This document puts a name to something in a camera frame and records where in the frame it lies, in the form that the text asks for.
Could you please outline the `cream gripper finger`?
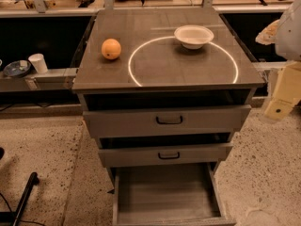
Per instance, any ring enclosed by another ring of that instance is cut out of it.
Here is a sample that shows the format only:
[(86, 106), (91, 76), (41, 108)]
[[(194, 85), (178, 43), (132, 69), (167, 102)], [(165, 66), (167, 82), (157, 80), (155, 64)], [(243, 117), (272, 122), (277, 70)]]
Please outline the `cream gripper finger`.
[(277, 33), (278, 20), (273, 21), (268, 26), (266, 26), (262, 32), (260, 32), (255, 42), (263, 45), (269, 45), (275, 42), (276, 33)]

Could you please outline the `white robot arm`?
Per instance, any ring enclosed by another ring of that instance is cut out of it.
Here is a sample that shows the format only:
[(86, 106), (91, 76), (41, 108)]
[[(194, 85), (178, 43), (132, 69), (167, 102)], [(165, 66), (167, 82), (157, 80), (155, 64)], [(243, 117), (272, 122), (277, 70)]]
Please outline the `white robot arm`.
[(301, 0), (294, 0), (281, 17), (266, 26), (255, 42), (274, 44), (276, 54), (287, 60), (301, 60)]

